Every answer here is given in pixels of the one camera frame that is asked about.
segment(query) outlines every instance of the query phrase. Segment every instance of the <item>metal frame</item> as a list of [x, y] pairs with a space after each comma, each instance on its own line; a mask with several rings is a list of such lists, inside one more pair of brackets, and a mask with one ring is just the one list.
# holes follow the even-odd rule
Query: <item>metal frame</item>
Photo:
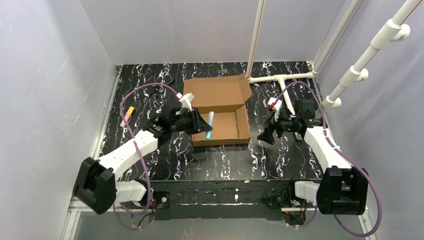
[[[90, 155], [93, 158], [98, 158], [99, 155], [100, 155], [100, 149], [101, 149], [101, 146], [102, 146], [103, 136], [105, 134], [106, 127], [108, 125], [109, 114], [110, 114], [111, 109], [112, 109], [112, 104], [114, 103], [115, 93], [117, 91], [118, 82], [119, 82], [119, 78], [121, 76], [121, 72], [122, 72], [122, 66], [116, 67], [116, 77], [115, 77], [115, 79], [112, 83], [112, 86], [110, 88], [109, 95], [107, 97], [103, 113], [101, 114], [100, 125], [97, 129], [97, 133], [95, 135], [94, 143], [93, 143], [93, 146], [91, 148]], [[121, 209], [121, 206], [119, 206], [119, 208], [117, 208], [117, 210], [123, 211], [123, 209]], [[66, 217], [66, 224], [65, 224], [65, 229], [63, 231], [63, 235], [62, 235], [62, 240], [72, 240], [72, 239], [75, 238], [75, 234], [76, 234], [76, 231], [77, 231], [78, 222], [80, 220], [81, 212], [87, 212], [87, 211], [93, 211], [93, 210], [91, 210], [81, 200], [72, 196], [70, 203], [69, 203], [68, 213], [67, 213], [67, 217]]]

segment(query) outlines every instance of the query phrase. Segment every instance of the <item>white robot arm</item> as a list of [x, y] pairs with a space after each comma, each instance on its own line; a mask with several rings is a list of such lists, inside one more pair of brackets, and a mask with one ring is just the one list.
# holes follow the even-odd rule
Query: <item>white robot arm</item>
[[73, 194], [97, 214], [107, 211], [114, 203], [139, 202], [147, 189], [139, 181], [118, 181], [122, 174], [140, 160], [134, 143], [143, 157], [171, 139], [172, 133], [184, 131], [189, 135], [211, 131], [198, 110], [191, 105], [191, 93], [179, 95], [181, 107], [163, 109], [118, 149], [94, 160], [86, 158], [79, 169]]
[[[265, 122], [264, 131], [257, 139], [273, 145], [274, 132], [279, 138], [284, 132], [298, 133], [312, 148], [325, 171], [320, 183], [294, 180], [289, 185], [288, 198], [306, 200], [317, 206], [322, 214], [363, 214], [368, 182], [357, 169], [334, 151], [339, 147], [329, 130], [323, 129], [323, 120], [315, 118], [312, 100], [296, 100], [296, 115], [286, 108], [282, 109], [282, 102], [275, 98], [270, 99], [268, 106], [273, 115]], [[328, 143], [324, 131], [327, 131], [326, 136], [334, 147]]]

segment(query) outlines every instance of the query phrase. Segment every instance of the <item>white enclosure wall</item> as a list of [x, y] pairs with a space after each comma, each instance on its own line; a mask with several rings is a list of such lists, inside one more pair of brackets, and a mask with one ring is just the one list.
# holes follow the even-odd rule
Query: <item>white enclosure wall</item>
[[[358, 11], [318, 77], [322, 96], [369, 46], [371, 39], [393, 17], [404, 1], [361, 1]], [[424, 229], [424, 5], [406, 20], [411, 34], [392, 42], [369, 62], [368, 80], [357, 82], [340, 96], [340, 108], [328, 113], [341, 150], [366, 168], [383, 203], [379, 239], [423, 239]], [[377, 207], [369, 191], [370, 217]]]
[[115, 66], [78, 0], [0, 1], [0, 239], [57, 240]]
[[[115, 65], [247, 62], [258, 0], [80, 0]], [[267, 0], [255, 61], [312, 61], [343, 0]]]

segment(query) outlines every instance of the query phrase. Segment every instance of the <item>cardboard box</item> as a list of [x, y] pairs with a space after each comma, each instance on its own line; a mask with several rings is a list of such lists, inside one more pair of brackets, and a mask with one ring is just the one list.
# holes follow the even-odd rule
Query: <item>cardboard box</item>
[[192, 136], [193, 146], [248, 144], [251, 139], [245, 102], [252, 96], [249, 79], [238, 76], [202, 77], [184, 81], [184, 94], [192, 93], [191, 105], [208, 121], [214, 112], [212, 137], [205, 133]]

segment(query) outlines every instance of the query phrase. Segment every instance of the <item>table surface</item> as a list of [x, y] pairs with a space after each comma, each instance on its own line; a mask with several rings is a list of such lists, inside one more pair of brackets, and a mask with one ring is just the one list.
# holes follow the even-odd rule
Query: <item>table surface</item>
[[[225, 63], [173, 63], [124, 65], [119, 77], [112, 109], [100, 155], [105, 155], [130, 139], [127, 129], [119, 127], [119, 104], [123, 96], [134, 88], [147, 83], [167, 83], [182, 93], [184, 80], [192, 78], [239, 75], [246, 71], [245, 62]], [[309, 71], [306, 62], [255, 62], [252, 77], [277, 74], [297, 74]], [[311, 79], [294, 79], [307, 83], [312, 89]], [[286, 132], [274, 145], [258, 141], [264, 122], [270, 116], [266, 103], [276, 97], [281, 88], [276, 82], [251, 84], [252, 97], [246, 102], [250, 123], [251, 141], [245, 145], [193, 147], [191, 137], [183, 132], [174, 133], [169, 143], [144, 157], [151, 180], [253, 180], [253, 179], [318, 179], [323, 170], [311, 148], [304, 141], [296, 140], [293, 133]], [[159, 113], [161, 107], [177, 106], [169, 90], [148, 98], [151, 89], [139, 91], [124, 104], [135, 111], [129, 121], [135, 133], [147, 122], [149, 116]], [[312, 94], [302, 85], [288, 89], [294, 103], [296, 99], [312, 99]], [[122, 176], [122, 181], [143, 179], [143, 168], [138, 161]]]

